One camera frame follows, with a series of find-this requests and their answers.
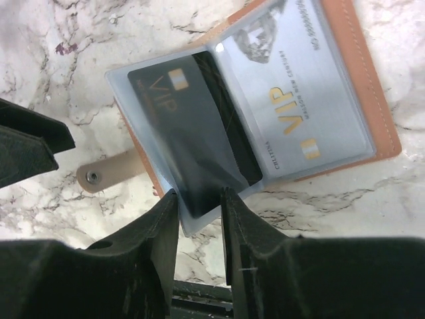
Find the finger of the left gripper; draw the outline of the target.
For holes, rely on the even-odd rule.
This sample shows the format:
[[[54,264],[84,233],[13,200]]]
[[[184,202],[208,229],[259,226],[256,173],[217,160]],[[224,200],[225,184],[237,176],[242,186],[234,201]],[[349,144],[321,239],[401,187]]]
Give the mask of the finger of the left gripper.
[[[1,187],[57,170],[54,155],[73,148],[66,124],[1,100]]]

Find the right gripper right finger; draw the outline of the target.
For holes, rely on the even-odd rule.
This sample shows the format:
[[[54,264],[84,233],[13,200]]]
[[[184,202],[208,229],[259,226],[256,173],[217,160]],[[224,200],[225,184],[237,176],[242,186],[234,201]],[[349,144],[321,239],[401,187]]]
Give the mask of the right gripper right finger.
[[[289,237],[220,196],[235,318],[423,318],[424,240]]]

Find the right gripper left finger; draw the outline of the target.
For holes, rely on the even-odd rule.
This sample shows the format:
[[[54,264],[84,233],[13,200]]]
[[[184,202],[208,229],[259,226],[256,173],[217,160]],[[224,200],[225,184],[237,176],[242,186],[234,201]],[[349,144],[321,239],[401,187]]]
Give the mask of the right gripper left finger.
[[[1,243],[2,318],[168,318],[178,198],[86,249],[56,240]]]

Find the black credit card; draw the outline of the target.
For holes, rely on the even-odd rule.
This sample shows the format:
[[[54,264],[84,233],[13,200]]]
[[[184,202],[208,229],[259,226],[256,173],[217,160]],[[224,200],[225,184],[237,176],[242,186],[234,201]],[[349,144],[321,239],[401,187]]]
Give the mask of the black credit card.
[[[254,185],[263,175],[216,62],[207,51],[196,53],[193,58],[218,108],[239,171],[249,185]]]
[[[223,187],[248,187],[193,56],[133,70],[127,77],[191,217],[217,207]]]

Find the tan leather card holder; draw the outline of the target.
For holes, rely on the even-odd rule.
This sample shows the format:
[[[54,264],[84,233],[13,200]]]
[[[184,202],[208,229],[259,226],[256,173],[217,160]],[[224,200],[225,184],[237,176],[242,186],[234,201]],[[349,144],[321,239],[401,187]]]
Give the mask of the tan leather card holder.
[[[78,168],[97,193],[147,173],[192,235],[242,198],[401,152],[352,1],[251,1],[187,49],[106,73],[134,148]]]

